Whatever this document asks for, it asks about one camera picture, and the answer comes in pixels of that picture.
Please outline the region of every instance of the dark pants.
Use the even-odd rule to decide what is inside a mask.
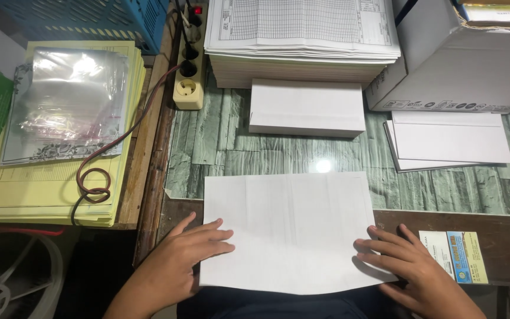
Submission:
[[[296,307],[297,303],[300,307],[304,305],[305,309],[306,307],[324,309],[333,307],[336,304],[332,302],[336,301],[353,304],[354,308],[357,307],[370,319],[397,318],[395,315],[397,304],[382,294],[377,286],[333,294],[303,296],[225,287],[204,287],[192,298],[178,304],[177,316],[181,319],[222,317],[223,313],[239,308],[252,308],[253,305],[264,305],[266,309],[276,306],[277,312],[283,311],[285,307]]]

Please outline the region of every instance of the power strip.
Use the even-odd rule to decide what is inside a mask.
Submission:
[[[192,4],[192,7],[196,8],[196,15],[202,20],[202,25],[198,27],[198,31],[200,32],[199,39],[192,39],[190,33],[187,33],[188,39],[193,48],[198,50],[198,57],[192,60],[191,62],[195,64],[198,69],[196,74],[191,77],[184,77],[179,71],[176,71],[176,76],[174,78],[174,92],[172,93],[172,98],[176,107],[181,110],[199,110],[202,108],[204,102],[204,83],[206,76],[206,55],[204,54],[204,37],[206,36],[206,24],[208,17],[208,4]],[[184,17],[188,18],[188,10],[184,10]],[[180,34],[180,54],[179,54],[179,64],[182,63],[184,59],[184,48],[185,41],[182,33]]]

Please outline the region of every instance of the clear plastic bag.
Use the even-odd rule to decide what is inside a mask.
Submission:
[[[30,140],[112,142],[123,133],[128,68],[128,58],[116,52],[37,47],[16,123]]]

